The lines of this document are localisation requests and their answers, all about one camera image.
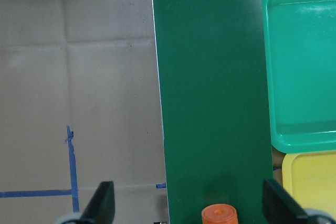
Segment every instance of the orange cup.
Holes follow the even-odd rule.
[[[202,210],[203,224],[238,224],[236,209],[228,204],[214,204]]]

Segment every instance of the blue painter's tape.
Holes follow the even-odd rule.
[[[77,172],[76,172],[76,157],[71,140],[74,137],[74,132],[71,131],[70,126],[67,125],[68,132],[68,148],[69,148],[69,163],[70,163],[70,179],[71,179],[71,194],[72,194],[72,208],[74,212],[79,212],[78,202],[78,185],[77,185]]]
[[[71,190],[3,191],[3,192],[0,192],[0,198],[44,197],[44,196],[61,196],[61,195],[72,195],[72,192]]]
[[[160,188],[166,188],[167,187],[167,184],[166,183],[163,183],[163,184],[157,184],[156,185],[156,188],[157,189],[160,189]]]

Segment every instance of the green plastic tray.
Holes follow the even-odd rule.
[[[336,0],[262,0],[272,145],[336,149]]]

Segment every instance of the green board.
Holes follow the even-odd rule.
[[[226,203],[266,223],[272,177],[261,0],[153,0],[171,224]]]

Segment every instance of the white surface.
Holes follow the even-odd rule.
[[[114,180],[114,223],[167,220],[151,0],[1,0],[0,20],[0,191],[70,189],[69,124],[82,211]],[[0,199],[1,224],[71,211],[70,196]]]
[[[63,0],[70,42],[154,36],[151,0]]]

